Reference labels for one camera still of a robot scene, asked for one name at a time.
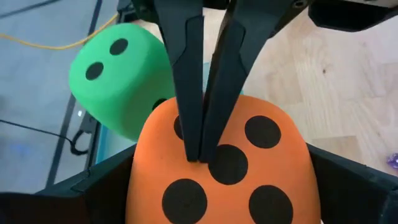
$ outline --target green foam die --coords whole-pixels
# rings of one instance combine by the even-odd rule
[[[69,84],[91,115],[133,141],[153,108],[175,95],[163,43],[130,23],[91,39],[71,65]]]

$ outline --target black dot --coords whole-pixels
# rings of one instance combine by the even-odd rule
[[[129,42],[126,39],[120,38],[117,41],[113,42],[109,52],[111,53],[111,55],[119,55],[124,52],[128,45]]]
[[[159,106],[161,103],[163,103],[163,102],[165,102],[165,101],[166,101],[165,98],[158,99],[158,100],[154,103],[154,105],[153,105],[153,107],[152,107],[152,110],[154,110],[157,106]]]
[[[225,144],[216,148],[215,158],[208,166],[215,180],[231,185],[243,180],[248,172],[248,159],[237,147]]]
[[[251,144],[269,149],[276,146],[280,140],[278,124],[265,116],[254,116],[246,122],[244,132]]]
[[[174,131],[176,135],[181,139],[184,140],[182,136],[181,124],[180,124],[180,116],[177,116],[174,120]]]
[[[172,223],[196,223],[206,212],[206,193],[193,180],[176,180],[164,192],[162,208]]]
[[[250,196],[249,211],[255,223],[290,224],[293,220],[293,206],[281,189],[263,185]]]
[[[104,65],[102,64],[102,62],[95,62],[92,63],[86,71],[86,78],[88,80],[94,80],[96,78],[98,78],[102,71],[104,70]]]

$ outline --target yellow cable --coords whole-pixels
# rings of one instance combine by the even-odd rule
[[[118,14],[115,14],[108,22],[106,22],[104,25],[102,25],[98,30],[94,31],[88,37],[86,37],[84,39],[81,39],[78,42],[75,42],[73,44],[66,45],[66,46],[52,47],[52,46],[46,46],[46,45],[40,45],[40,44],[32,44],[32,43],[20,40],[20,39],[15,38],[15,37],[11,37],[10,35],[6,35],[6,34],[0,34],[0,38],[9,39],[11,41],[15,41],[15,42],[18,42],[20,44],[28,45],[28,46],[31,46],[31,47],[37,47],[37,48],[40,48],[40,49],[65,50],[65,49],[70,49],[72,47],[76,47],[76,46],[79,46],[81,44],[84,44],[85,42],[87,42],[88,40],[93,38],[97,33],[101,32],[103,29],[105,29],[107,26],[109,26],[110,23],[112,23],[117,17],[118,17]]]

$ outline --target black cable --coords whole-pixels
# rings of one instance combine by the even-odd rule
[[[41,130],[41,129],[32,128],[32,127],[29,127],[29,126],[24,126],[24,125],[21,125],[21,124],[10,122],[10,121],[5,121],[3,119],[0,119],[0,122],[6,123],[6,124],[10,124],[10,125],[13,125],[13,126],[17,126],[17,127],[20,127],[20,128],[26,128],[26,129],[33,130],[33,131],[38,131],[40,133],[50,134],[50,135],[57,136],[57,137],[60,137],[62,139],[65,139],[65,140],[67,140],[69,142],[69,144],[70,144],[70,152],[72,154],[74,154],[74,155],[80,156],[80,155],[87,154],[87,152],[88,152],[88,150],[80,151],[80,150],[76,149],[76,142],[80,138],[80,136],[83,134],[82,130],[79,130],[75,134],[75,136],[73,137],[73,140],[70,140],[70,139],[68,139],[65,136],[61,136],[59,134],[55,134],[55,133],[52,133],[50,131],[44,131],[44,130]]]

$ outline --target wooden floor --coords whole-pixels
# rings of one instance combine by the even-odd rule
[[[205,62],[223,13],[205,11]],[[397,175],[386,164],[398,152],[397,24],[346,33],[316,27],[304,11],[265,44],[244,94],[280,106],[307,142]]]

